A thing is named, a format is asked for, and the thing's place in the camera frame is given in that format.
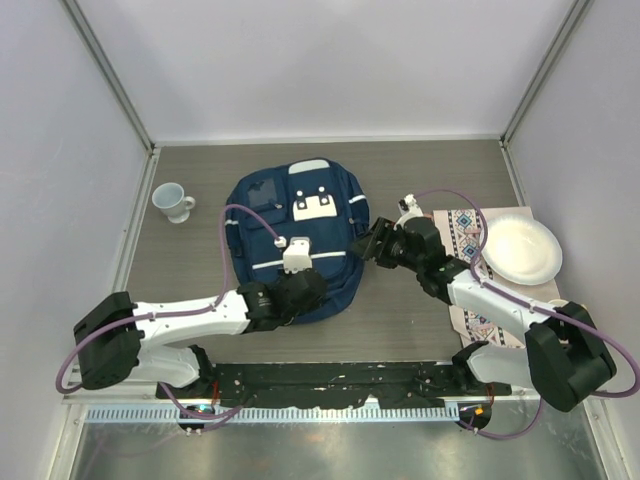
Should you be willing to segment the navy blue student backpack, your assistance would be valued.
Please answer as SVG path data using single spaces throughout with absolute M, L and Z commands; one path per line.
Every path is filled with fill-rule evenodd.
M 370 222 L 366 195 L 353 173 L 323 157 L 267 168 L 242 178 L 226 203 L 251 209 L 286 239 L 310 240 L 313 268 L 328 291 L 323 305 L 297 317 L 297 325 L 326 320 L 350 306 L 364 272 L 351 245 Z M 225 233 L 239 283 L 277 279 L 282 253 L 258 219 L 231 209 L 225 213 Z

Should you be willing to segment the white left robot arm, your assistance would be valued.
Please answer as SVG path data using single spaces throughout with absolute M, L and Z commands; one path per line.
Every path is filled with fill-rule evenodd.
M 213 385 L 208 357 L 195 347 L 177 349 L 175 343 L 272 331 L 318 309 L 326 293 L 327 283 L 314 269 L 182 302 L 135 303 L 128 292 L 116 292 L 75 325 L 71 356 L 86 390 L 133 379 L 165 383 L 200 399 Z

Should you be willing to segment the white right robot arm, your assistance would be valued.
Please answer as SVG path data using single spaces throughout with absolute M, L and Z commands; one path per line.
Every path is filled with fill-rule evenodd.
M 504 348 L 479 341 L 456 354 L 451 380 L 462 394 L 475 394 L 486 383 L 510 384 L 533 389 L 549 406 L 568 412 L 617 372 L 585 308 L 539 303 L 477 276 L 468 262 L 447 254 L 439 230 L 425 217 L 401 226 L 378 218 L 351 249 L 380 267 L 412 271 L 429 296 L 477 313 L 521 342 Z

